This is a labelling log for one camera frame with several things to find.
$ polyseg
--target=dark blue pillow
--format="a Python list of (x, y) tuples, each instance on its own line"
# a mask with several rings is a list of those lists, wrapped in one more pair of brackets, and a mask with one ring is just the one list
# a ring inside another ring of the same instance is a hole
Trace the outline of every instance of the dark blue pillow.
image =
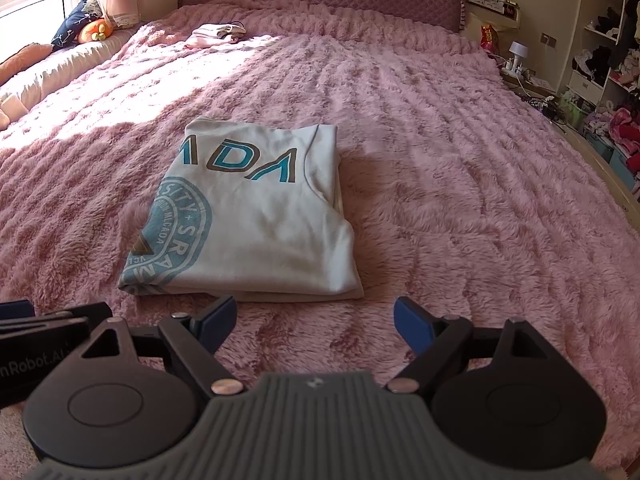
[(82, 28), (98, 18), (101, 18), (101, 14), (96, 14), (95, 11), (84, 12), (82, 8), (86, 4), (87, 0), (82, 0), (76, 5), (76, 8), (62, 22), (60, 28), (56, 32), (56, 35), (51, 40), (53, 44), (53, 51), (60, 50), (66, 46), (72, 45), (76, 42), (76, 36), (80, 33)]

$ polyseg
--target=green basket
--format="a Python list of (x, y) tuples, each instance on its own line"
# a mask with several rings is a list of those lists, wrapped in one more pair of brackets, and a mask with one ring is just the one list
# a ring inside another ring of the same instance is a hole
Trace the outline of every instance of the green basket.
[(564, 120), (566, 123), (574, 130), (580, 131), (582, 123), (589, 113), (578, 108), (574, 103), (566, 101), (564, 98), (560, 100), (560, 108), (562, 108), (562, 111), (564, 112)]

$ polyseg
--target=electrical outlet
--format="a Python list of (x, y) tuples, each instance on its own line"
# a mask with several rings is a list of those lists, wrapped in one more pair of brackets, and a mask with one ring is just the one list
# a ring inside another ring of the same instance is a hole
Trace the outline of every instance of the electrical outlet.
[(557, 40), (548, 34), (542, 33), (542, 36), (540, 36), (540, 43), (550, 46), (551, 48), (555, 48)]

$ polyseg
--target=pink blanket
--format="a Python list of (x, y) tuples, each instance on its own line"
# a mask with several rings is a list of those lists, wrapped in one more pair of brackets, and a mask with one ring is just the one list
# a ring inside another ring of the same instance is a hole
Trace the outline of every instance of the pink blanket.
[[(247, 41), (183, 42), (240, 20)], [(133, 324), (204, 306), (114, 284), (184, 127), (199, 114), (338, 126), (345, 215), (365, 299), (244, 304), (219, 358), (266, 370), (398, 372), (394, 298), (481, 326), (526, 317), (608, 407), (595, 463), (640, 448), (640, 244), (603, 182), (457, 34), (372, 11), (215, 2), (153, 22), (0, 137), (0, 301), (105, 300)], [(34, 458), (0, 415), (0, 476)]]

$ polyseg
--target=white t-shirt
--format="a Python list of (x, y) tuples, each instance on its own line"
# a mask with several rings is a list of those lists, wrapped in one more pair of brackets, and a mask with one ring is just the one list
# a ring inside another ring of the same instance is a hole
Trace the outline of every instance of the white t-shirt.
[(118, 286), (240, 301), (361, 298), (342, 216), (336, 127), (199, 117), (162, 180)]

